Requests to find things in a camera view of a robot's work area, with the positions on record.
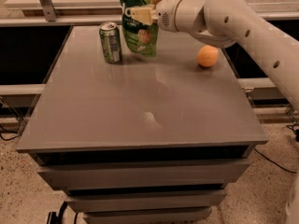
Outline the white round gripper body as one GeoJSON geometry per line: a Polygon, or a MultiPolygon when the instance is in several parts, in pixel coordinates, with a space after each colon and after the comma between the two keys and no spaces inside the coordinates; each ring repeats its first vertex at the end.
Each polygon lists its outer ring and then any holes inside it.
{"type": "Polygon", "coordinates": [[[176,32],[176,12],[182,0],[162,0],[156,6],[158,26],[168,32],[176,32]]]}

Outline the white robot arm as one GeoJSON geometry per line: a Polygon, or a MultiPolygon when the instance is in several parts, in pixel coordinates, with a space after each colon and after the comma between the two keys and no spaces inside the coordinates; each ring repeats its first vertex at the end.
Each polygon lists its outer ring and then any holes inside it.
{"type": "Polygon", "coordinates": [[[244,0],[161,0],[124,14],[217,48],[240,45],[299,111],[299,41],[261,18],[244,0]]]}

